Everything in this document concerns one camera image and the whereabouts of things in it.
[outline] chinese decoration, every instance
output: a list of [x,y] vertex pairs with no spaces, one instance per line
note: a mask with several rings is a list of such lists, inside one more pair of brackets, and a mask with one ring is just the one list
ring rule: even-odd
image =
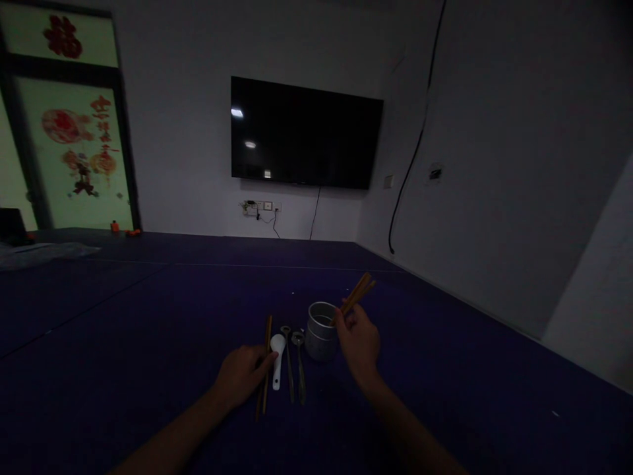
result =
[[48,40],[48,49],[56,55],[63,55],[71,59],[81,56],[84,48],[81,42],[75,38],[77,28],[67,17],[59,18],[51,15],[51,27],[44,30],[44,37]]
[[[105,177],[107,187],[110,187],[110,177],[117,169],[116,160],[110,155],[119,152],[110,147],[110,117],[109,107],[111,102],[103,96],[90,103],[94,110],[92,117],[97,119],[96,129],[98,133],[92,134],[86,130],[87,124],[91,124],[92,118],[66,109],[47,110],[42,114],[42,128],[46,135],[53,141],[69,145],[68,151],[61,156],[61,161],[71,171],[71,177],[75,181],[73,193],[79,195],[85,191],[88,196],[99,197],[99,193],[91,183],[91,175],[99,174]],[[95,135],[99,135],[101,142],[99,153],[88,159],[85,153],[85,142],[92,142]],[[70,146],[79,146],[82,151],[76,152]]]
[[87,115],[77,115],[65,109],[49,110],[42,116],[42,127],[46,135],[57,143],[76,143],[82,139],[91,141],[93,136],[86,131],[85,126],[89,122]]
[[85,190],[88,196],[99,196],[99,193],[94,190],[94,186],[90,184],[90,169],[88,168],[86,156],[83,153],[78,155],[69,150],[61,156],[61,161],[71,169],[71,176],[78,179],[73,190],[75,195]]
[[107,186],[110,186],[110,175],[114,173],[117,169],[117,162],[110,156],[108,151],[118,152],[118,150],[110,149],[110,145],[107,142],[111,142],[109,130],[110,125],[106,121],[109,117],[108,106],[111,105],[111,102],[105,99],[103,96],[99,96],[99,98],[90,104],[90,107],[94,109],[95,113],[92,114],[92,117],[96,117],[99,119],[97,123],[97,128],[102,132],[99,140],[103,143],[101,145],[101,153],[97,155],[93,155],[90,159],[90,166],[92,167],[95,173],[101,173],[105,175],[105,180],[107,181]]

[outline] utensil holder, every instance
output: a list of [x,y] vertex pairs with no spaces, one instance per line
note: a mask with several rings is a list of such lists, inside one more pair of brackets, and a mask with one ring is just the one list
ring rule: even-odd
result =
[[305,333],[305,350],[313,360],[328,362],[338,349],[336,327],[331,327],[334,320],[334,305],[327,302],[314,302],[308,308],[308,329]]

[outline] ceramic spoon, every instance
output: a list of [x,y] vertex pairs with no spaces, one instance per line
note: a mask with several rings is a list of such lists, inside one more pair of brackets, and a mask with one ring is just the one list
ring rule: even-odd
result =
[[297,345],[297,354],[299,355],[299,402],[302,406],[305,404],[305,375],[303,374],[303,363],[301,362],[303,339],[303,332],[294,332],[292,334],[292,342]]
[[286,361],[288,362],[288,387],[290,388],[290,403],[295,402],[295,383],[292,379],[292,365],[290,363],[290,327],[284,326],[281,328],[283,334],[286,336]]
[[282,378],[282,360],[284,357],[284,349],[286,348],[286,338],[284,335],[278,333],[270,339],[270,349],[279,353],[279,356],[275,360],[274,371],[272,374],[272,390],[279,391]]

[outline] electrical cable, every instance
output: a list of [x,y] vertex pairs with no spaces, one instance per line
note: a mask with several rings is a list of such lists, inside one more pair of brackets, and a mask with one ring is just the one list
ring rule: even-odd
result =
[[317,208],[318,208],[318,199],[321,196],[321,187],[318,188],[318,194],[316,195],[316,206],[315,206],[315,216],[314,218],[312,218],[312,226],[310,227],[310,239],[308,239],[308,241],[312,241],[312,231],[315,228],[315,219],[317,219]]
[[275,229],[276,224],[277,224],[277,208],[275,208],[275,222],[272,224],[272,230],[275,231],[275,234],[277,235],[277,237],[281,239],[281,237],[279,236],[279,233]]
[[258,220],[262,220],[263,222],[265,222],[266,224],[270,224],[274,218],[269,219],[268,221],[266,221],[264,218],[260,217],[261,215],[259,213],[257,213],[258,216]]
[[446,0],[442,2],[442,10],[440,11],[440,18],[437,22],[437,29],[435,30],[435,41],[433,42],[433,52],[431,53],[431,65],[429,66],[429,81],[427,83],[426,104],[424,106],[424,120],[422,122],[422,128],[420,129],[420,135],[417,138],[417,144],[415,145],[415,151],[413,152],[413,156],[411,157],[409,168],[407,169],[407,173],[404,176],[402,185],[400,186],[400,191],[398,192],[398,199],[396,200],[396,207],[394,208],[394,213],[391,216],[391,225],[389,225],[389,251],[391,252],[391,254],[396,253],[394,248],[391,246],[391,234],[394,230],[394,220],[396,219],[396,212],[398,211],[398,205],[400,204],[400,197],[402,196],[402,190],[404,190],[404,185],[407,183],[407,179],[409,178],[409,173],[411,173],[411,167],[413,167],[415,156],[417,155],[417,151],[420,148],[420,143],[422,142],[422,135],[424,134],[424,126],[427,123],[427,113],[429,112],[429,102],[430,102],[429,91],[431,90],[431,79],[433,77],[433,63],[435,62],[435,50],[437,49],[437,40],[440,36],[440,27],[442,26],[442,18],[444,18],[445,7],[446,7]]

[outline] black tv screen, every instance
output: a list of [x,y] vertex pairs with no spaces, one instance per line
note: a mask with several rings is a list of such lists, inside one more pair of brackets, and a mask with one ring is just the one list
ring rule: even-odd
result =
[[382,100],[231,78],[231,175],[368,189]]

